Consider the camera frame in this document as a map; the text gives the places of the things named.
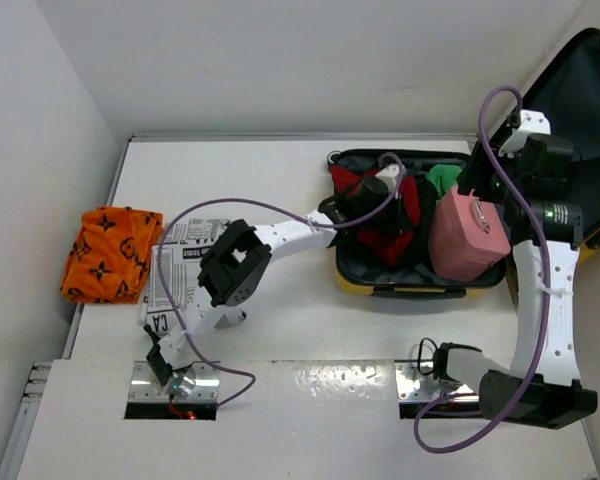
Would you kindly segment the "dark red cloth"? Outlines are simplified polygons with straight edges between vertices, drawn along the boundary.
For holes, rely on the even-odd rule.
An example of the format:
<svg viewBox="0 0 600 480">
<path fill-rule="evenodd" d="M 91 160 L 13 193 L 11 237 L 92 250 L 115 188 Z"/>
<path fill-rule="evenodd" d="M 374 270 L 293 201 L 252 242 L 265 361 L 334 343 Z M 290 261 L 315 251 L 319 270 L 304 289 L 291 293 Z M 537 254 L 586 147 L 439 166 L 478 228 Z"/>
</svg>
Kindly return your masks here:
<svg viewBox="0 0 600 480">
<path fill-rule="evenodd" d="M 391 188 L 376 177 L 380 168 L 356 172 L 340 165 L 330 168 L 336 195 L 344 197 L 337 201 L 346 220 L 355 220 L 371 212 L 388 196 Z M 364 245 L 377 259 L 389 267 L 396 266 L 406 254 L 414 230 L 420 222 L 420 207 L 416 179 L 407 175 L 400 184 L 404 209 L 408 214 L 408 232 L 401 235 L 383 235 L 374 228 L 374 217 L 350 229 L 354 238 Z"/>
</svg>

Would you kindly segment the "green microfiber towel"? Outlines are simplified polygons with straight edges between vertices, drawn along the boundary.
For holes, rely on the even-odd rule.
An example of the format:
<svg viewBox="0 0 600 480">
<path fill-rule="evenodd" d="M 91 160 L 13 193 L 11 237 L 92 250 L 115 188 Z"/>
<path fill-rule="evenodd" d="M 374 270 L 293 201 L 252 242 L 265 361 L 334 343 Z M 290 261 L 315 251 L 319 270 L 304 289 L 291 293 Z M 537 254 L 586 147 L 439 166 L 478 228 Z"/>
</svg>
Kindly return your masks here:
<svg viewBox="0 0 600 480">
<path fill-rule="evenodd" d="M 462 168 L 457 165 L 436 164 L 425 174 L 425 178 L 434 186 L 437 198 L 442 199 L 457 185 L 457 178 L 461 172 Z"/>
</svg>

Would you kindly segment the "pink box with handle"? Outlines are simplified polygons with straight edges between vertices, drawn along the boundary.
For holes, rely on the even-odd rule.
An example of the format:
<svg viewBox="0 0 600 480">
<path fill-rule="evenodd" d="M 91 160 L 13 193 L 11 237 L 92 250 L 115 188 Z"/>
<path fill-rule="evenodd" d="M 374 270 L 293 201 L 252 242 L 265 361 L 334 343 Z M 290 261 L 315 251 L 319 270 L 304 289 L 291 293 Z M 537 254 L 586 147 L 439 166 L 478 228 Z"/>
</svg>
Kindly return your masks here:
<svg viewBox="0 0 600 480">
<path fill-rule="evenodd" d="M 462 195 L 453 186 L 436 205 L 428 253 L 438 276 L 474 281 L 510 251 L 495 204 L 472 194 Z"/>
</svg>

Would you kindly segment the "newspaper print cloth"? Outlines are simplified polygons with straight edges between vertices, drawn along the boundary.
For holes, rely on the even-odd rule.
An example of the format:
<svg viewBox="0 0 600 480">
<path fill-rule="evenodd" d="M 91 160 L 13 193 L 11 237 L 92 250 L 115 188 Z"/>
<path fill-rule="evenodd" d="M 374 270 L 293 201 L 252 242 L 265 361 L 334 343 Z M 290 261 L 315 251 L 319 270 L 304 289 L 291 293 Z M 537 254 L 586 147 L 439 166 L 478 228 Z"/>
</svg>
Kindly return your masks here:
<svg viewBox="0 0 600 480">
<path fill-rule="evenodd" d="M 158 337 L 164 337 L 179 324 L 160 281 L 158 263 L 178 310 L 193 313 L 200 261 L 229 223 L 228 219 L 180 221 L 166 235 L 160 261 L 157 260 L 158 245 L 152 247 L 151 276 L 143 290 L 139 316 L 141 325 L 149 326 Z"/>
</svg>

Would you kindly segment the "orange black patterned cloth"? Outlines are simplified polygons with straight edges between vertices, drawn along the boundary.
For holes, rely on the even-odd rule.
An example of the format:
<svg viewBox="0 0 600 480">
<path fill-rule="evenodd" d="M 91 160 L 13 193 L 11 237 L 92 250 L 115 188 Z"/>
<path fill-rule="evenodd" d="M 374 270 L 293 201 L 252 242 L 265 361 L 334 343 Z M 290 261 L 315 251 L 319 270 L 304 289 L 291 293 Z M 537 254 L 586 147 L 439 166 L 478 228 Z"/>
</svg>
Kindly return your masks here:
<svg viewBox="0 0 600 480">
<path fill-rule="evenodd" d="M 161 213 L 131 207 L 100 206 L 84 213 L 61 281 L 64 298 L 85 304 L 137 303 L 163 226 Z"/>
</svg>

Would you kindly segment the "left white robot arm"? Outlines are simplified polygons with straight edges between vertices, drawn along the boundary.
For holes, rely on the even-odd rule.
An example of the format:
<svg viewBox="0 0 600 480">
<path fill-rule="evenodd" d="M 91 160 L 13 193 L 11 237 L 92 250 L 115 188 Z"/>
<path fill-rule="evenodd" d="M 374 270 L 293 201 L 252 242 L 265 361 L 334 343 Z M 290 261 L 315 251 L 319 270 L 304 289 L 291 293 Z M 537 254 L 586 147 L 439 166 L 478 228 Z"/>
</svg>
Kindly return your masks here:
<svg viewBox="0 0 600 480">
<path fill-rule="evenodd" d="M 203 251 L 192 278 L 193 293 L 182 301 L 174 298 L 162 263 L 155 262 L 157 282 L 176 323 L 166 334 L 149 334 L 152 347 L 146 361 L 169 399 L 190 393 L 187 373 L 196 360 L 209 369 L 233 371 L 206 358 L 194 339 L 220 323 L 241 323 L 246 317 L 242 304 L 256 292 L 271 264 L 305 251 L 334 247 L 365 228 L 396 225 L 407 173 L 397 157 L 384 158 L 386 165 L 356 179 L 306 215 L 287 212 L 286 221 L 265 225 L 250 225 L 243 219 L 230 222 Z"/>
</svg>

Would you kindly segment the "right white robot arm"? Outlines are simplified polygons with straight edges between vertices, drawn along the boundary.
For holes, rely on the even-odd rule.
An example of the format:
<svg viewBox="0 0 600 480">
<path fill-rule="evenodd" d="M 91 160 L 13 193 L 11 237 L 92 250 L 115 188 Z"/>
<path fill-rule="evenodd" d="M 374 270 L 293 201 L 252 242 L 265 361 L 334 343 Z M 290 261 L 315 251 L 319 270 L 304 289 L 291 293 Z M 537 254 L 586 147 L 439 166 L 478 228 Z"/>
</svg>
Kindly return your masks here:
<svg viewBox="0 0 600 480">
<path fill-rule="evenodd" d="M 508 119 L 509 136 L 481 153 L 494 167 L 488 187 L 459 181 L 482 200 L 503 204 L 517 274 L 517 339 L 509 366 L 481 349 L 443 343 L 433 377 L 465 385 L 478 396 L 480 415 L 561 429 L 591 414 L 598 394 L 583 387 L 573 338 L 573 284 L 583 240 L 583 212 L 564 193 L 575 163 L 573 144 L 551 133 L 548 118 L 521 109 Z"/>
</svg>

